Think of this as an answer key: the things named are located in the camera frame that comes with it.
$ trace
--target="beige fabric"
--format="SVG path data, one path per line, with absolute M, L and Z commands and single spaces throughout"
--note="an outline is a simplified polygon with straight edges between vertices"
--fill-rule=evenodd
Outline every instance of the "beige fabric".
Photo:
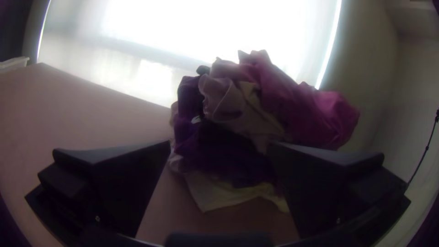
M 203 75 L 198 86 L 205 97 L 206 118 L 248 137 L 259 152 L 265 153 L 269 141 L 283 137 L 282 125 L 261 107 L 257 84 Z
M 200 171 L 184 174 L 189 191 L 202 212 L 230 207 L 261 197 L 273 202 L 283 213 L 289 213 L 285 198 L 276 195 L 273 185 L 261 183 L 254 187 L 234 188 L 231 183 L 219 180 Z

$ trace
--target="white curtain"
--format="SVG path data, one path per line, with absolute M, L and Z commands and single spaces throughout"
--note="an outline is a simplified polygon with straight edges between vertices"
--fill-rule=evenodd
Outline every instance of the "white curtain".
M 125 93 L 141 91 L 139 80 L 149 80 L 150 86 L 159 81 L 162 86 L 154 86 L 154 95 L 162 91 L 166 99 L 151 101 L 169 106 L 176 97 L 172 91 L 178 76 L 185 71 L 193 74 L 197 66 L 210 65 L 216 57 L 238 62 L 237 50 L 265 49 L 273 63 L 297 82 L 318 88 L 341 6 L 342 0 L 52 0 L 38 60 Z M 74 48 L 65 47 L 72 40 Z M 55 43 L 62 43 L 63 51 L 55 51 L 60 46 Z M 96 52 L 83 51 L 89 57 L 79 61 L 76 50 L 93 50 L 90 46 L 100 49 L 99 62 L 91 55 Z M 129 54 L 133 61 L 117 66 L 120 73 L 114 72 L 118 70 L 114 64 L 121 62 L 113 61 L 111 73 L 117 75 L 99 77 L 106 73 L 90 68 L 109 67 L 105 64 L 112 56 L 103 56 L 102 49 L 117 51 L 116 57 Z M 70 61 L 60 65 L 59 60 Z M 147 67 L 150 73 L 140 71 Z M 133 81 L 136 89 L 130 90 Z

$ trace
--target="wall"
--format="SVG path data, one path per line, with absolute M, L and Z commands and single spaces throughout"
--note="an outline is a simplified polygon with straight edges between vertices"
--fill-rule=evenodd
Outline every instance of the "wall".
M 343 0 L 322 90 L 340 91 L 361 111 L 344 151 L 370 145 L 392 89 L 398 37 L 381 0 Z
M 21 56 L 32 0 L 0 0 L 0 62 Z
M 439 106 L 439 42 L 402 38 L 399 55 L 391 99 L 370 149 L 384 152 L 384 166 L 408 181 L 428 142 Z M 412 204 L 379 246 L 405 246 L 423 222 L 438 193 L 438 150 L 436 132 L 406 192 Z

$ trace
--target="table surface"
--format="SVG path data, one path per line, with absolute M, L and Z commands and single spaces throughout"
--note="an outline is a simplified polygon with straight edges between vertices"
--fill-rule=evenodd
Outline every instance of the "table surface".
M 0 193 L 35 247 L 61 244 L 45 229 L 24 196 L 51 164 L 52 149 L 94 149 L 172 137 L 170 109 L 61 72 L 46 64 L 0 74 Z M 137 238 L 163 244 L 173 231 L 264 231 L 276 244 L 298 240 L 292 217 L 255 199 L 202 214 L 184 180 L 164 169 Z

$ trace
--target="magenta fabric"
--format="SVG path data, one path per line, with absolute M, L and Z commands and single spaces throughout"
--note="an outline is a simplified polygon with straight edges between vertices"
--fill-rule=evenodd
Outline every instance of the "magenta fabric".
M 325 92 L 293 79 L 273 65 L 265 50 L 239 52 L 240 64 L 218 59 L 210 76 L 258 83 L 262 107 L 285 126 L 295 144 L 336 150 L 351 137 L 360 117 L 338 92 Z

